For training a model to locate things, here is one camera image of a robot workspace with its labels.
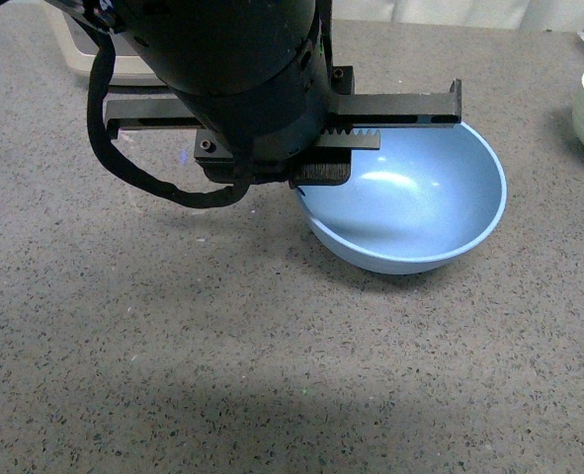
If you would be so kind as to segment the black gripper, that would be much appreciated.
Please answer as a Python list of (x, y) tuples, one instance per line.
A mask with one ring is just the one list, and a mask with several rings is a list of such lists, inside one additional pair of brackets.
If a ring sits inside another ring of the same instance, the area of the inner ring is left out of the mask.
[(435, 94), (357, 95), (354, 86), (350, 66), (292, 65), (238, 94), (110, 100), (105, 123), (111, 138), (122, 129), (195, 129), (195, 160), (218, 184), (247, 172), (254, 184), (338, 186), (353, 151), (380, 148), (382, 129), (461, 121), (459, 79)]

